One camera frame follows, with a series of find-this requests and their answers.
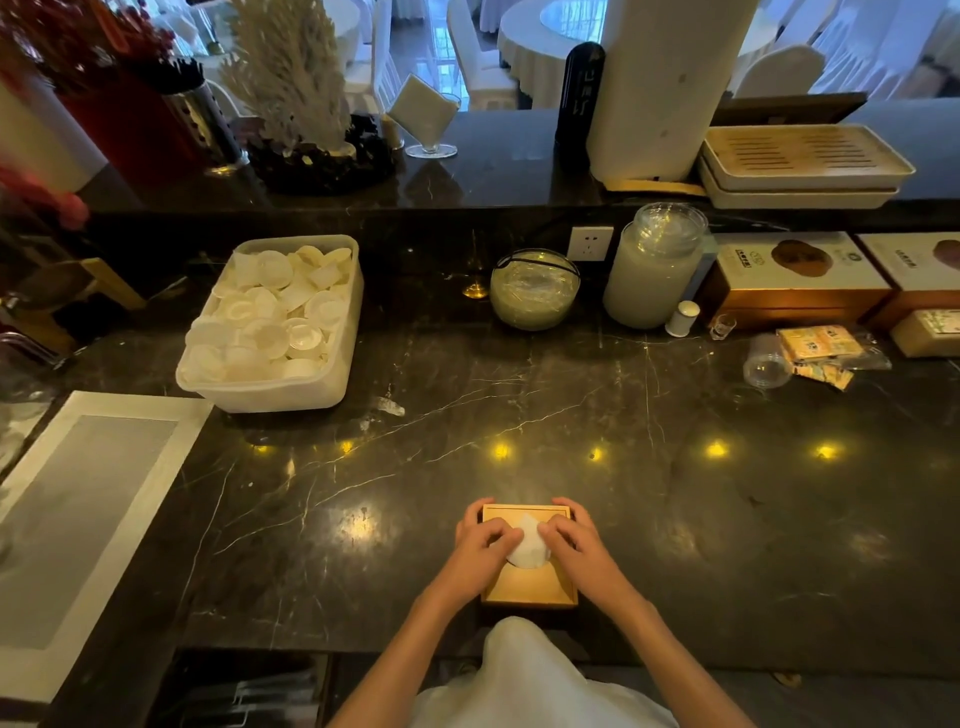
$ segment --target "white shirt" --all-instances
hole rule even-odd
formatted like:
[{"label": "white shirt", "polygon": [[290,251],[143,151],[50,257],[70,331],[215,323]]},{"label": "white shirt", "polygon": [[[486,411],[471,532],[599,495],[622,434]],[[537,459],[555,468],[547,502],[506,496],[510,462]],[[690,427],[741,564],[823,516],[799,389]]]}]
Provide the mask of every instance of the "white shirt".
[{"label": "white shirt", "polygon": [[500,621],[483,666],[417,696],[410,728],[677,728],[639,692],[585,678],[533,622]]}]

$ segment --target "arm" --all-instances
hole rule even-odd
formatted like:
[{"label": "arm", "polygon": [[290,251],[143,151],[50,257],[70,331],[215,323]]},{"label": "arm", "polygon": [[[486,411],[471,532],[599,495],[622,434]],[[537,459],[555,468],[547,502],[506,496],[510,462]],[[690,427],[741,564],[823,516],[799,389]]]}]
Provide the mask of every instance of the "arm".
[{"label": "arm", "polygon": [[523,540],[523,531],[503,519],[477,523],[484,504],[492,502],[482,498],[467,508],[457,523],[453,554],[329,728],[399,728],[410,722],[414,698],[446,626],[495,579]]},{"label": "arm", "polygon": [[577,589],[623,632],[682,728],[756,728],[627,581],[584,507],[553,501],[569,506],[575,520],[554,516],[539,526],[540,535]]}]

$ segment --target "wall socket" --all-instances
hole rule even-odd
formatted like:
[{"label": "wall socket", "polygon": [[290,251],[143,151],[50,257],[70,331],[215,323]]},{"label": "wall socket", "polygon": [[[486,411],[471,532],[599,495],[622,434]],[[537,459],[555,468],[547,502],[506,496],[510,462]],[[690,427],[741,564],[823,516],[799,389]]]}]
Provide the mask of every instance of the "wall socket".
[{"label": "wall socket", "polygon": [[570,260],[604,260],[613,238],[613,228],[574,228],[566,256]]}]

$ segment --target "large glass jar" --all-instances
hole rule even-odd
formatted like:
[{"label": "large glass jar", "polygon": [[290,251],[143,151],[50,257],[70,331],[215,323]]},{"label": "large glass jar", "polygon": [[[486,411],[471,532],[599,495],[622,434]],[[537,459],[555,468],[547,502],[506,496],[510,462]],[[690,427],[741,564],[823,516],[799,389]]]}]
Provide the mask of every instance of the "large glass jar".
[{"label": "large glass jar", "polygon": [[662,326],[677,307],[703,255],[707,218],[684,203],[653,203],[637,211],[620,246],[603,305],[624,326]]}]

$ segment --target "wooden box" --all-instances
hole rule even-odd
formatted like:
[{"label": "wooden box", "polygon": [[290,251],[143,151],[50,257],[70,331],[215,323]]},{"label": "wooden box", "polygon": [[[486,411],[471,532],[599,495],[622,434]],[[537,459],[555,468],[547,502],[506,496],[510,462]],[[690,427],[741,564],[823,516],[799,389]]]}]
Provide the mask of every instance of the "wooden box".
[{"label": "wooden box", "polygon": [[891,291],[844,232],[715,237],[717,263],[696,299],[711,323],[721,313],[748,331],[852,323]]},{"label": "wooden box", "polygon": [[911,311],[960,308],[960,232],[858,235],[864,250],[893,284],[894,294],[866,324],[888,331]]},{"label": "wooden box", "polygon": [[[523,514],[529,513],[546,523],[556,514],[570,518],[565,505],[503,505],[492,503],[483,507],[483,521],[501,518],[517,527]],[[554,556],[539,569],[518,569],[504,565],[500,575],[480,597],[484,604],[514,607],[570,608],[577,606],[577,589]]]}]

